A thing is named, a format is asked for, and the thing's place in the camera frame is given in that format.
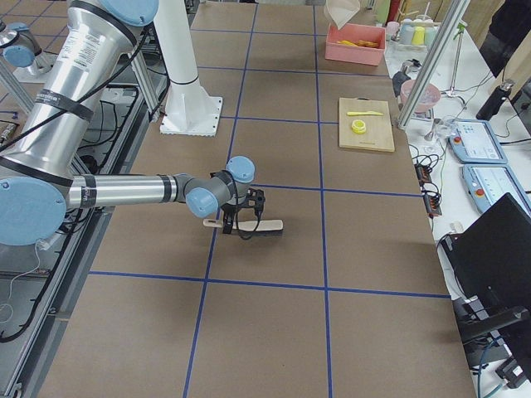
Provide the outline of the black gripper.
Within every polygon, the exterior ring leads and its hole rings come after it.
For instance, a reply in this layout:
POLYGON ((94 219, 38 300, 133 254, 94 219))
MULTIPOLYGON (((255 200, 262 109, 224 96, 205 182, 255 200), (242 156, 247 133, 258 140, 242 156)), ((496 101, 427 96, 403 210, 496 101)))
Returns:
POLYGON ((236 197, 234 204, 225 204, 222 206, 222 233, 230 235, 233 227, 236 227, 238 235, 254 235, 261 223, 262 213, 264 211, 266 197, 261 189, 249 188, 244 198, 236 197), (253 209, 256 216, 256 224, 251 231, 244 231, 240 228, 239 212, 242 209, 253 209))

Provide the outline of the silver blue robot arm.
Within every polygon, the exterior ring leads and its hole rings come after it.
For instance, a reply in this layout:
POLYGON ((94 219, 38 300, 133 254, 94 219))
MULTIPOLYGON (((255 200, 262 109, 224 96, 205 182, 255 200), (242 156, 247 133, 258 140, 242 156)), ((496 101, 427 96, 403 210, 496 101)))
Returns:
POLYGON ((201 86, 188 17, 181 1, 72 1, 69 32, 38 92, 24 131, 1 148, 1 242, 32 245, 53 235, 72 209, 178 202, 205 218, 221 211, 225 233, 238 214, 261 216, 265 195, 251 187, 254 163, 231 158, 207 179, 174 175, 75 175, 71 164, 87 147, 85 135, 102 90, 140 58, 155 32, 168 76, 161 130, 212 136, 222 99, 201 86))

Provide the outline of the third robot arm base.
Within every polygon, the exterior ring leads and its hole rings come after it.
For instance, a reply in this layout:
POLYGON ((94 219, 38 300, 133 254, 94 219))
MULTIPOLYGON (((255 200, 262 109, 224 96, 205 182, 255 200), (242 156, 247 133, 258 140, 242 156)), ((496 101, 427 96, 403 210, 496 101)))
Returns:
POLYGON ((46 83, 56 62, 56 56, 46 53, 22 22, 1 21, 1 55, 15 67, 14 75, 22 83, 46 83))

